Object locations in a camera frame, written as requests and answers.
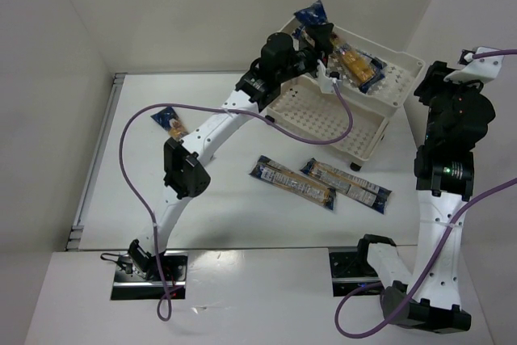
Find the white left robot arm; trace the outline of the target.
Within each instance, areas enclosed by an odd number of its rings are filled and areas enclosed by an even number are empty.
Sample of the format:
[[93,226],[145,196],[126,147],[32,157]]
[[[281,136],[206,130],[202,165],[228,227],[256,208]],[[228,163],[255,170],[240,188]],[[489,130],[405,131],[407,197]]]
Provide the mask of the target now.
[[332,23],[305,28],[308,40],[294,47],[291,35],[276,32],[267,38],[259,58],[237,82],[235,89],[204,123],[176,141],[163,146],[164,192],[151,212],[152,227],[134,239],[128,254],[148,279],[159,276],[169,236],[187,204],[201,195],[211,182],[205,167],[213,154],[249,119],[260,117],[287,81],[315,74],[327,62],[333,45]]

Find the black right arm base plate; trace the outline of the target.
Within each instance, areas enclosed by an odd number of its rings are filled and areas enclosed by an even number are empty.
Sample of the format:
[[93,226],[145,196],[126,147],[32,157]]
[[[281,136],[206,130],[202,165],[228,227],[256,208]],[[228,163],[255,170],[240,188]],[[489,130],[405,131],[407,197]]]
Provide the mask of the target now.
[[380,281],[375,272],[363,269],[355,247],[330,248],[329,261],[334,297]]

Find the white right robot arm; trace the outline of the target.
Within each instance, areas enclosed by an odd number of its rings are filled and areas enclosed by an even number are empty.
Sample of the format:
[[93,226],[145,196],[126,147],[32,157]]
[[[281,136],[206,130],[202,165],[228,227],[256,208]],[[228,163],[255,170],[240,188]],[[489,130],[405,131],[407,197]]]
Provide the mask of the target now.
[[390,238],[366,234],[358,243],[361,267],[376,273],[384,288],[384,317],[405,329],[448,334],[471,326],[457,278],[462,222],[453,216],[473,194],[473,148],[495,117],[481,90],[497,77],[501,61],[463,63],[459,70],[433,63],[414,92],[428,108],[425,140],[414,160],[420,210],[414,270],[406,268]]

